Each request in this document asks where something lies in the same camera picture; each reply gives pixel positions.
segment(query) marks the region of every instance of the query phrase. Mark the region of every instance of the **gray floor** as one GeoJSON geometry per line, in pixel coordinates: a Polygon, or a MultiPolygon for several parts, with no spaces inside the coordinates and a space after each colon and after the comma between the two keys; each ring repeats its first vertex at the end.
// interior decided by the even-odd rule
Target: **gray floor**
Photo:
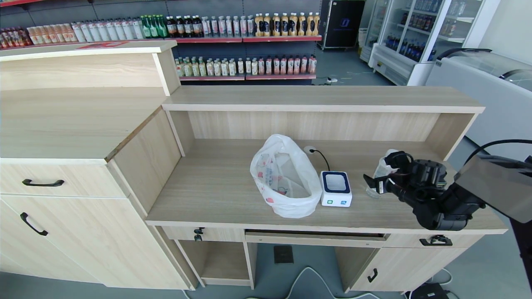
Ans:
{"type": "MultiPolygon", "coordinates": [[[[391,85],[379,74],[363,64],[355,52],[317,51],[319,61],[318,77],[337,78],[334,85],[391,85]]],[[[314,80],[321,84],[324,79],[314,80]]],[[[463,140],[451,158],[450,164],[459,169],[474,147],[463,140]]],[[[509,226],[505,217],[501,217],[509,226]]],[[[192,299],[197,298],[285,298],[298,273],[307,265],[320,273],[336,297],[353,297],[361,292],[344,294],[340,283],[336,257],[331,247],[294,246],[294,264],[273,262],[273,245],[261,244],[258,251],[256,289],[234,286],[199,287],[188,292],[192,299]]],[[[504,235],[486,236],[447,266],[453,274],[453,282],[445,286],[461,299],[532,298],[525,270],[519,257],[515,237],[511,230],[504,235]]],[[[445,281],[448,276],[441,272],[435,281],[445,281]]],[[[382,299],[404,298],[399,293],[375,292],[382,299]]],[[[44,279],[0,273],[0,299],[181,299],[185,298],[176,290],[145,290],[106,288],[89,283],[73,283],[54,279],[44,279]]],[[[295,285],[291,299],[330,298],[321,280],[312,272],[303,273],[295,285]]]]}

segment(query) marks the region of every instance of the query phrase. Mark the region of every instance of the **white plastic bag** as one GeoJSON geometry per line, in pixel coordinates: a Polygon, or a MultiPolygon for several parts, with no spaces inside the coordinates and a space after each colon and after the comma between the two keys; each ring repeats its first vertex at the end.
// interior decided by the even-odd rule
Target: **white plastic bag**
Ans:
{"type": "Polygon", "coordinates": [[[290,137],[270,136],[253,157],[250,172],[262,197],[279,216],[308,216],[320,201],[318,174],[290,137]]]}

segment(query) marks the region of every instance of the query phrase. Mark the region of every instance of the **juice bottle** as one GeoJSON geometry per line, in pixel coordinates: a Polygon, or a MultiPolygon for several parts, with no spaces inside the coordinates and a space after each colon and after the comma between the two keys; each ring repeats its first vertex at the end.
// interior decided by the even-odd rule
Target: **juice bottle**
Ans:
{"type": "Polygon", "coordinates": [[[306,28],[307,28],[307,23],[306,23],[305,13],[302,12],[300,13],[300,17],[299,17],[299,29],[297,31],[297,35],[304,36],[306,28]]]}
{"type": "Polygon", "coordinates": [[[318,32],[320,26],[320,13],[317,12],[314,16],[314,24],[310,25],[310,29],[312,30],[312,35],[317,36],[320,35],[318,32]]]}
{"type": "Polygon", "coordinates": [[[312,13],[309,12],[309,17],[306,18],[307,29],[305,30],[305,35],[312,35],[312,30],[314,29],[314,17],[312,13]]]}
{"type": "Polygon", "coordinates": [[[278,13],[273,14],[273,36],[280,36],[281,35],[281,19],[279,18],[278,13]]]}
{"type": "Polygon", "coordinates": [[[281,35],[282,36],[287,36],[288,35],[288,16],[287,16],[286,12],[282,13],[281,35]]]}
{"type": "Polygon", "coordinates": [[[263,19],[263,31],[264,31],[264,36],[270,36],[270,22],[271,22],[271,18],[270,18],[270,14],[267,13],[266,15],[264,15],[264,19],[263,19]]]}
{"type": "Polygon", "coordinates": [[[290,36],[296,36],[297,35],[297,15],[295,12],[290,14],[290,18],[288,19],[288,35],[290,36]]]}
{"type": "Polygon", "coordinates": [[[260,14],[255,14],[255,24],[253,24],[253,31],[255,36],[264,36],[263,32],[264,19],[260,14]]]}

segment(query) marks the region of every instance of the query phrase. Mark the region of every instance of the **display fridge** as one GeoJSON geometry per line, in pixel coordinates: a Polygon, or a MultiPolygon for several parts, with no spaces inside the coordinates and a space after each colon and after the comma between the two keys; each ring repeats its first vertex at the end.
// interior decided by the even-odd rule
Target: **display fridge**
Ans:
{"type": "Polygon", "coordinates": [[[389,0],[369,66],[396,85],[424,85],[434,59],[476,48],[500,0],[389,0]]]}

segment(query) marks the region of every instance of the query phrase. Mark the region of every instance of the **black cabinet handle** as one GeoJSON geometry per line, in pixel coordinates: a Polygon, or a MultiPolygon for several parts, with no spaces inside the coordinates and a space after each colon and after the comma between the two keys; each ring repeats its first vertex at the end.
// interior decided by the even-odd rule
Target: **black cabinet handle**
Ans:
{"type": "Polygon", "coordinates": [[[28,222],[28,214],[22,212],[22,214],[20,214],[20,218],[22,219],[22,221],[24,221],[24,223],[26,223],[29,227],[31,227],[32,230],[34,230],[36,233],[38,233],[39,235],[41,236],[46,236],[48,235],[48,232],[43,230],[43,231],[38,231],[35,229],[35,227],[33,227],[29,222],[28,222]]]}
{"type": "Polygon", "coordinates": [[[421,242],[423,246],[453,246],[451,239],[445,237],[444,235],[432,236],[429,241],[426,239],[419,239],[419,242],[421,242]]]}
{"type": "Polygon", "coordinates": [[[37,186],[37,187],[59,187],[64,182],[65,182],[64,180],[57,180],[51,184],[32,184],[30,179],[25,179],[24,181],[22,181],[22,183],[26,186],[37,186]]]}
{"type": "Polygon", "coordinates": [[[368,276],[368,281],[371,283],[375,280],[375,278],[379,275],[379,272],[377,272],[377,268],[373,268],[373,277],[368,276]]]}

